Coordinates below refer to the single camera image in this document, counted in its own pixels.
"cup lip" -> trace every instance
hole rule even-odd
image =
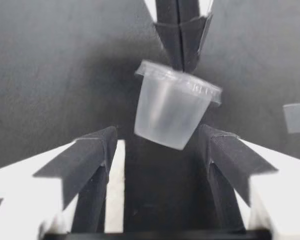
[[[149,60],[142,60],[140,67],[135,73],[142,76],[151,73],[153,75],[163,76],[172,81],[180,81],[183,84],[191,85],[191,87],[194,88],[192,94],[196,96],[207,96],[208,94],[211,94],[211,101],[217,103],[217,105],[221,104],[222,88],[189,73],[177,71],[169,66]]]

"plastic cup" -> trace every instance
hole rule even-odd
[[[155,143],[182,150],[211,101],[221,104],[222,89],[170,67],[142,61],[143,75],[134,133]]]

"translucent plastic cup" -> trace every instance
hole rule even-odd
[[[210,102],[221,104],[222,89],[170,67],[142,61],[143,75],[134,133],[158,144],[182,150]]]

